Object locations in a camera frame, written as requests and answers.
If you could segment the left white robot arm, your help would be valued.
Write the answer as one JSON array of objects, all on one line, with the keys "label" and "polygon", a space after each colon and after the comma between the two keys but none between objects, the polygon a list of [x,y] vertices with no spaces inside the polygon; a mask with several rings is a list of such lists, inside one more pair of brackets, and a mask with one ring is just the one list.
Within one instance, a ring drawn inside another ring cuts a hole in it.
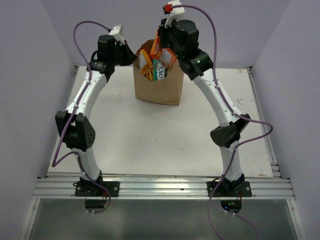
[{"label": "left white robot arm", "polygon": [[90,122],[90,115],[115,67],[129,66],[136,59],[122,34],[110,32],[99,36],[97,50],[87,65],[87,72],[78,93],[66,110],[58,111],[55,115],[59,143],[65,143],[76,156],[81,178],[89,181],[86,190],[95,197],[103,193],[104,184],[99,181],[101,170],[93,152],[96,131]]}]

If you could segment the brown paper bag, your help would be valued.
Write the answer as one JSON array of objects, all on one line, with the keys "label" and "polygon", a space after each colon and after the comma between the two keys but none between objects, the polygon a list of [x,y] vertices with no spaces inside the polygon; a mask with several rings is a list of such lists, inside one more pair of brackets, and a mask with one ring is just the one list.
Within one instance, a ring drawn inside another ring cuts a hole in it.
[{"label": "brown paper bag", "polygon": [[154,39],[147,40],[137,50],[137,60],[133,63],[133,80],[135,98],[161,105],[179,106],[183,90],[184,73],[180,69],[178,60],[171,69],[166,68],[165,78],[158,81],[150,81],[143,76],[138,67],[140,50],[145,50],[150,58],[150,52]]}]

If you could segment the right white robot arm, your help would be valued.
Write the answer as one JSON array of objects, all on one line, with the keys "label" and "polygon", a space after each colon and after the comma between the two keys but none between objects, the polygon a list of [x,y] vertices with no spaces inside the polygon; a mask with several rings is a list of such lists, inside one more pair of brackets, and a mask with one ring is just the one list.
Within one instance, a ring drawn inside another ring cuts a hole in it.
[{"label": "right white robot arm", "polygon": [[223,88],[214,80],[213,62],[199,48],[199,30],[195,23],[186,19],[174,19],[170,25],[166,25],[166,21],[165,18],[162,19],[158,27],[160,45],[174,53],[181,70],[202,91],[218,119],[218,127],[210,132],[212,141],[220,148],[223,163],[223,177],[218,190],[227,196],[235,196],[245,182],[236,146],[241,132],[249,123],[244,119],[247,115],[236,116],[228,108],[231,101],[223,100]]}]

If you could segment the yellow Kettle chips bag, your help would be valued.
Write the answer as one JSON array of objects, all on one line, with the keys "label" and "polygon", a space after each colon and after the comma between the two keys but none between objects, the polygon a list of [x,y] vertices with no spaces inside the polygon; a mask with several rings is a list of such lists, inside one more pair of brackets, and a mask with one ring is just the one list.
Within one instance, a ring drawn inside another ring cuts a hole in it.
[{"label": "yellow Kettle chips bag", "polygon": [[144,49],[141,49],[138,55],[138,69],[149,81],[152,82],[154,80],[153,62]]}]

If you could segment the orange small snack bag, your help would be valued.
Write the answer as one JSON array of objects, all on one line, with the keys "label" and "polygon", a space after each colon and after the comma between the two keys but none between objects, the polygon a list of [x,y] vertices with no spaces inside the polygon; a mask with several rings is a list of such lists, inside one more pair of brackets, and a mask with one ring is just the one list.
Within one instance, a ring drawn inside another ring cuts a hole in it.
[{"label": "orange small snack bag", "polygon": [[169,48],[161,47],[160,36],[156,32],[149,57],[161,61],[167,69],[171,69],[176,61],[175,54]]}]

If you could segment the teal Fox's candy bag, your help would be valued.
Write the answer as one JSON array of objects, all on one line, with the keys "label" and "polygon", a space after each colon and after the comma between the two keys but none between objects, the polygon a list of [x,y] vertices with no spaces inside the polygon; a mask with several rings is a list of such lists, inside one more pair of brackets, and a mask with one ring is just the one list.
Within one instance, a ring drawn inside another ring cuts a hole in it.
[{"label": "teal Fox's candy bag", "polygon": [[166,66],[160,60],[153,60],[153,81],[163,80],[166,77]]}]

